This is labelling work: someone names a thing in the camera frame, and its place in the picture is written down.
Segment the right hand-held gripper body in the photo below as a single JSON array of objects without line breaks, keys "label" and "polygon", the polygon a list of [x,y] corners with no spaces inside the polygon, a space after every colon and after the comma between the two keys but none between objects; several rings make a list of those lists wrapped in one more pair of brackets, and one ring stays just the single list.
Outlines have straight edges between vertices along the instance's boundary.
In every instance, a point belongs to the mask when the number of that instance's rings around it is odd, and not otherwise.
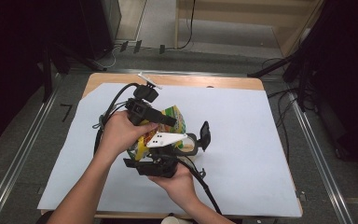
[{"label": "right hand-held gripper body", "polygon": [[186,138],[186,133],[157,132],[146,144],[149,148],[147,157],[152,161],[137,161],[138,173],[147,176],[173,177],[179,156],[179,151],[174,145]]}]

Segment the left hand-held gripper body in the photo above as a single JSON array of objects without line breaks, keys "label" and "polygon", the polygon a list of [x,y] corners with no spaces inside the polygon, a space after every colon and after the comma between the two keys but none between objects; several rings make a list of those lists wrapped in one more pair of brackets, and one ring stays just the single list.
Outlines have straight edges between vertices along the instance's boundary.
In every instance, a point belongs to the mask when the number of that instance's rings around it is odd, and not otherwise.
[{"label": "left hand-held gripper body", "polygon": [[138,85],[133,92],[133,98],[130,98],[125,104],[129,113],[129,120],[134,125],[139,125],[144,120],[161,123],[161,112],[150,105],[158,97],[155,88],[159,89],[159,86],[145,77],[142,72],[138,74],[138,77],[143,79],[146,84]]}]

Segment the yellow green spout pouch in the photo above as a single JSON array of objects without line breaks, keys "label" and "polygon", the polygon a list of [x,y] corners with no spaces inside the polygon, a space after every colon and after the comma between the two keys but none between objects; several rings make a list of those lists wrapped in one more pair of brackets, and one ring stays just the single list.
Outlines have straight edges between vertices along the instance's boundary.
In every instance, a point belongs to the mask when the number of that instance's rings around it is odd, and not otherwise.
[{"label": "yellow green spout pouch", "polygon": [[148,147],[146,144],[152,139],[157,132],[162,133],[185,133],[186,123],[182,113],[176,105],[161,110],[163,115],[176,119],[175,124],[171,127],[167,124],[159,124],[159,126],[148,133],[143,134],[137,139],[137,141],[127,150],[130,158],[135,161],[139,161],[144,158],[148,153]]}]

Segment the person's right hand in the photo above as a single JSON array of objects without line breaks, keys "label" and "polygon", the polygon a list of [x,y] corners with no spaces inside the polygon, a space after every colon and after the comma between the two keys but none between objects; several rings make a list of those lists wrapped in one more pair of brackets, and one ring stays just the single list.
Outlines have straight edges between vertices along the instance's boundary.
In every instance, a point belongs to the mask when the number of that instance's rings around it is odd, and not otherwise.
[{"label": "person's right hand", "polygon": [[148,179],[163,188],[179,206],[189,205],[198,199],[192,174],[183,164],[176,166],[176,173],[171,178],[149,176]]}]

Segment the person's left hand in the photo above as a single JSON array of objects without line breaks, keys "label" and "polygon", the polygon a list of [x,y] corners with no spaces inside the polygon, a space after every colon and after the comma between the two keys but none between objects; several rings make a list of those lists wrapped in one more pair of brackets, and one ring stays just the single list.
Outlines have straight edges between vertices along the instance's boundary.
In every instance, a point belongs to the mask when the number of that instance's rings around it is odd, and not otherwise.
[{"label": "person's left hand", "polygon": [[141,126],[133,125],[126,111],[115,112],[104,127],[102,140],[95,154],[113,162],[116,157],[132,146],[139,137],[158,127],[157,123],[148,122]]}]

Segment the white round object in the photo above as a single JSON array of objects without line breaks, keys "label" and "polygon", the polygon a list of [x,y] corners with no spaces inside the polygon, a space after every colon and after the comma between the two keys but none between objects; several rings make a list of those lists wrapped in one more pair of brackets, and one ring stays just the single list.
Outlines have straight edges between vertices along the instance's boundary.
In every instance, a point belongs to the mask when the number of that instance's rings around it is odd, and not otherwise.
[{"label": "white round object", "polygon": [[193,224],[192,221],[178,217],[165,217],[160,224]]}]

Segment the white paper sheet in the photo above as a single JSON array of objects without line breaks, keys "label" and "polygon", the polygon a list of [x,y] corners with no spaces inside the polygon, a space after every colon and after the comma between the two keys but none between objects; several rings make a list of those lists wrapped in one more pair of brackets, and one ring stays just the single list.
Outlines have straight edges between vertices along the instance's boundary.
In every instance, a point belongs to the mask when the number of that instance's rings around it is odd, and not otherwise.
[{"label": "white paper sheet", "polygon": [[[112,100],[133,90],[104,83],[77,107],[66,141],[54,165],[39,209],[53,210],[81,177],[93,156],[95,124]],[[176,105],[190,133],[209,122],[211,144],[195,158],[205,170],[209,190],[196,190],[207,205],[241,217],[301,217],[302,208],[264,91],[164,86],[152,106]]]}]

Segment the black cabinet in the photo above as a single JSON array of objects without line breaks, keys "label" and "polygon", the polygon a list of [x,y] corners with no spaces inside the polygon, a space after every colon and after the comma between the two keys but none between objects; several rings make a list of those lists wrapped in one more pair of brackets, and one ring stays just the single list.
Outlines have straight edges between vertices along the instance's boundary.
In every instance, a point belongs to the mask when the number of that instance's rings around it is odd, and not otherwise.
[{"label": "black cabinet", "polygon": [[88,57],[98,59],[113,49],[121,22],[118,0],[80,0],[89,43]]}]

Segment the black metal stand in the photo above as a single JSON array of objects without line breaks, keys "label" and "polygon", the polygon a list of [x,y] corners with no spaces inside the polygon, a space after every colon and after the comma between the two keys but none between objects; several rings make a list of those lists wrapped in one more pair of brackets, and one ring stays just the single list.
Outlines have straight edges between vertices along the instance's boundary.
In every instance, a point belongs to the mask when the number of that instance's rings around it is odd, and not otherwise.
[{"label": "black metal stand", "polygon": [[62,44],[47,43],[44,47],[42,62],[44,80],[43,103],[45,103],[52,95],[51,66],[54,65],[59,73],[68,74],[70,71],[70,65],[65,58],[66,55],[69,55],[79,63],[86,65],[91,71],[105,71],[105,68],[101,65],[89,61],[74,50],[69,49]]}]

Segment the black tripod stand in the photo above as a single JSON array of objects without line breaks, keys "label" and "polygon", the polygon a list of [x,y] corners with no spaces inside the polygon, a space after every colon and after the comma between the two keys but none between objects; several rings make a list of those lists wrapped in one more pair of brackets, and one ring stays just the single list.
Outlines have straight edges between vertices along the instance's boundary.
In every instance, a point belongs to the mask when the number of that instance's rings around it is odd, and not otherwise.
[{"label": "black tripod stand", "polygon": [[266,68],[261,69],[260,71],[248,74],[247,77],[260,78],[272,71],[277,70],[278,68],[286,66],[282,75],[283,81],[285,83],[292,83],[297,77],[299,78],[296,91],[296,102],[300,109],[305,111],[304,100],[306,95],[307,79],[311,73],[310,53],[312,51],[313,44],[314,34],[312,31],[309,31],[304,39],[298,44],[298,49],[294,53],[280,59]]}]

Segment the black curtain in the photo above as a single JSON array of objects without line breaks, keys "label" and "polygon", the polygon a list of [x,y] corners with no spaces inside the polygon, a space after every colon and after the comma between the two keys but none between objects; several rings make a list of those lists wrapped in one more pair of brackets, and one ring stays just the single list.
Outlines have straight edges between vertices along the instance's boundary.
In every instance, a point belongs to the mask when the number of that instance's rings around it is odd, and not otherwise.
[{"label": "black curtain", "polygon": [[0,136],[40,87],[43,51],[59,44],[72,0],[0,0]]},{"label": "black curtain", "polygon": [[358,0],[325,0],[314,31],[319,115],[342,157],[358,160]]}]

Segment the metal floor rail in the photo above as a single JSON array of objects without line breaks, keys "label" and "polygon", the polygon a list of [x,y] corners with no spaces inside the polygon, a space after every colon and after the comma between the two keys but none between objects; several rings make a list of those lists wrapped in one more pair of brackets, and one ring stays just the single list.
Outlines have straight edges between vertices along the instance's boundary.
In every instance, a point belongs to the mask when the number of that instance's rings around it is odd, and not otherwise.
[{"label": "metal floor rail", "polygon": [[314,131],[312,130],[307,114],[300,109],[298,103],[296,102],[295,93],[290,93],[289,98],[291,100],[294,100],[293,109],[296,113],[299,125],[309,145],[310,153],[316,164],[319,175],[324,183],[326,193],[336,213],[338,222],[340,224],[354,224],[353,219],[351,217],[351,212],[345,202],[344,197],[342,196],[337,181],[330,170],[328,162],[324,157],[322,148],[320,147],[320,144],[314,134]]},{"label": "metal floor rail", "polygon": [[21,170],[26,162],[29,153],[31,152],[34,142],[40,133],[41,128],[48,116],[50,109],[52,108],[57,96],[57,91],[65,79],[65,75],[56,73],[53,77],[53,89],[52,94],[44,102],[32,122],[32,125],[28,129],[27,134],[23,138],[21,145],[5,173],[2,181],[0,182],[0,213],[7,201],[10,192],[15,186],[15,183],[21,173]]}]

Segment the wooden frame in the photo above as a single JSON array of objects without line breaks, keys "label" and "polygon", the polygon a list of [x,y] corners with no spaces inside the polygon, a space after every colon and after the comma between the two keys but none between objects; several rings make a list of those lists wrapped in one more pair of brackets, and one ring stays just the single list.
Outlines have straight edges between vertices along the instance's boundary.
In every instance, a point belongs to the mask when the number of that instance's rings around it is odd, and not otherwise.
[{"label": "wooden frame", "polygon": [[221,21],[272,27],[283,56],[319,17],[326,0],[176,0],[174,47],[179,48],[179,20]]}]

